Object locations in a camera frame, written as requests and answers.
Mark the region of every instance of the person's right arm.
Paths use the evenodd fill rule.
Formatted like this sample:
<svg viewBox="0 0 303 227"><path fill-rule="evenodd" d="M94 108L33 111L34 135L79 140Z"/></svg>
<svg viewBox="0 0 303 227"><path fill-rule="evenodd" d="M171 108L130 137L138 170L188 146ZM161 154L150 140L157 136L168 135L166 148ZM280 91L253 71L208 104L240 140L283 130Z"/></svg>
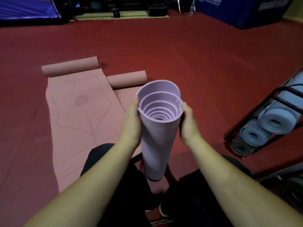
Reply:
<svg viewBox="0 0 303 227"><path fill-rule="evenodd" d="M192 115L183 104L181 139L192 151L203 176L234 227L303 226L303 217L255 180L229 163L203 140Z"/></svg>

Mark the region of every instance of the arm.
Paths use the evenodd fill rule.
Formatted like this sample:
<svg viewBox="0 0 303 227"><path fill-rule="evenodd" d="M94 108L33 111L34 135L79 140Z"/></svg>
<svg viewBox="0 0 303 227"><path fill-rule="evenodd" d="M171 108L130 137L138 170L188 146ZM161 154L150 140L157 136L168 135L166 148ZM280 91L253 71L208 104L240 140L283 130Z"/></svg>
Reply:
<svg viewBox="0 0 303 227"><path fill-rule="evenodd" d="M135 100L126 112L119 141L24 226L97 226L141 141L137 109Z"/></svg>
<svg viewBox="0 0 303 227"><path fill-rule="evenodd" d="M191 149L199 169L220 206L235 227L303 226L292 207L245 175L203 140L192 115L183 104L185 119L181 139Z"/></svg>

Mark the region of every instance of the yellow wall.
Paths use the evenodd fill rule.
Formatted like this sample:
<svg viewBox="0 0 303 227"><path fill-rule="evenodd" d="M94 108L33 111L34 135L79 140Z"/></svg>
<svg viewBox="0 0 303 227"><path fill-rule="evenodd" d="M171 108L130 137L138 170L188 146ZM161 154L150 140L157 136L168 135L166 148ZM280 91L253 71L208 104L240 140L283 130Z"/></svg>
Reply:
<svg viewBox="0 0 303 227"><path fill-rule="evenodd" d="M303 23L303 0L293 0L283 18Z"/></svg>

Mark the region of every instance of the person's left hand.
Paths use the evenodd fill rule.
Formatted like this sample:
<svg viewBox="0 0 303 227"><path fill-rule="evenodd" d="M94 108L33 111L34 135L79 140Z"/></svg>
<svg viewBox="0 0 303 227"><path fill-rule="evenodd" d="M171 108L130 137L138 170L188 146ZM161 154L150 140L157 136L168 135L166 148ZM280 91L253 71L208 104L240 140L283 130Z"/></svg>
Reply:
<svg viewBox="0 0 303 227"><path fill-rule="evenodd" d="M130 145L134 150L141 143L141 124L138 116L138 106L139 99L136 97L125 114L119 138L119 141L125 145Z"/></svg>

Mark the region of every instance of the shoe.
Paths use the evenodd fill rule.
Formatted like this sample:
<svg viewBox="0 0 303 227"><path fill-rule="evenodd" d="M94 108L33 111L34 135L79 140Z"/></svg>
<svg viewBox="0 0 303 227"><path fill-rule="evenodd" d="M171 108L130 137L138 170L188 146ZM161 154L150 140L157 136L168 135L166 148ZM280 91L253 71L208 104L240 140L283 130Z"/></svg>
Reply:
<svg viewBox="0 0 303 227"><path fill-rule="evenodd" d="M161 210L161 204L162 204L162 203L160 203L160 205L159 205L160 214L162 215L162 217L168 217L168 215L165 215L165 214L162 212L162 210Z"/></svg>

